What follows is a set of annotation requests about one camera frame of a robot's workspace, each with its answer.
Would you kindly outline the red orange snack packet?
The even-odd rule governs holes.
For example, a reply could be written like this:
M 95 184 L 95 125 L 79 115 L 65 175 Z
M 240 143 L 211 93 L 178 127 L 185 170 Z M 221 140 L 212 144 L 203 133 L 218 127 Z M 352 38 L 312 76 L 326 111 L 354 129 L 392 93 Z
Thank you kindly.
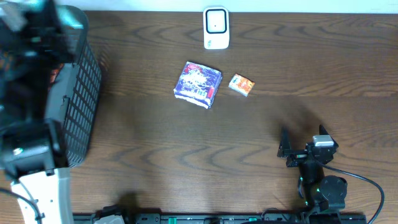
M 64 67 L 64 63 L 61 63 L 56 69 L 52 70 L 51 75 L 50 75 L 50 84 L 54 84 L 55 80 L 58 76 L 58 74 L 60 73 L 60 71 L 62 70 L 62 68 Z

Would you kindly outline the orange tissue pack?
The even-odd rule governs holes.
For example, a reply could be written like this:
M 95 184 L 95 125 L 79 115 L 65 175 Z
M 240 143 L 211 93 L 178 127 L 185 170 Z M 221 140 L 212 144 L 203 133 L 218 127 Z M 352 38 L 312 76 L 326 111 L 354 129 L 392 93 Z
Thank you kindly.
M 235 73 L 229 82 L 228 87 L 247 97 L 254 85 L 255 83 L 250 79 Z

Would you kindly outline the purple tissue pack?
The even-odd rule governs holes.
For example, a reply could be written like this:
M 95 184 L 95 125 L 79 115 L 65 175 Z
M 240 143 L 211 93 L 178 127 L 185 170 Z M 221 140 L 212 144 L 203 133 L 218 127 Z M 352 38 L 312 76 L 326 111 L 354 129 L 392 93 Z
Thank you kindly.
M 174 96 L 209 109 L 222 79 L 222 73 L 214 68 L 187 62 L 174 88 Z

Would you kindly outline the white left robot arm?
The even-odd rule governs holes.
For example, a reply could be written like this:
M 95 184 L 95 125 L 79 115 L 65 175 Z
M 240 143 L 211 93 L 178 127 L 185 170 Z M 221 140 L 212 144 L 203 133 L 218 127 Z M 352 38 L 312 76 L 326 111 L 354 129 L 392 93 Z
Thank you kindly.
M 75 61 L 69 20 L 55 1 L 1 2 L 1 169 L 26 223 L 73 221 L 60 200 L 69 176 L 62 129 L 50 115 L 55 72 Z

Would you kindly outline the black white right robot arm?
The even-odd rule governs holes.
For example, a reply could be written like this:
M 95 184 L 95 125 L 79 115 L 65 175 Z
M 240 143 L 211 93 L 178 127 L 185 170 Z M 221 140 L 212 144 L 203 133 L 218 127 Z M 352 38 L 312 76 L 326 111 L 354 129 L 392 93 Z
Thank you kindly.
M 312 137 L 304 149 L 294 149 L 289 132 L 285 128 L 281 132 L 277 156 L 286 159 L 287 167 L 299 169 L 298 195 L 315 213 L 345 208 L 346 180 L 335 175 L 326 176 L 323 170 L 333 160 L 337 148 L 337 142 L 322 125 L 319 126 L 319 134 Z

